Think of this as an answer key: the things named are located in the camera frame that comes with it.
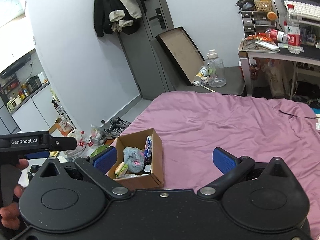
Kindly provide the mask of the person left hand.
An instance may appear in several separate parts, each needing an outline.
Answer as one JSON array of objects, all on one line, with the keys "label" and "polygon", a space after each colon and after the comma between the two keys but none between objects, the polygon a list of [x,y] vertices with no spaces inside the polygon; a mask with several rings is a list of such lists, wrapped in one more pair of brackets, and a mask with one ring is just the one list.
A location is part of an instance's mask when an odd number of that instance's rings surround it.
[{"label": "person left hand", "polygon": [[18,230],[20,227],[20,210],[14,197],[20,199],[25,188],[18,184],[21,171],[29,166],[28,161],[20,159],[15,168],[11,165],[1,167],[1,190],[4,195],[4,204],[1,207],[1,223],[5,228]]}]

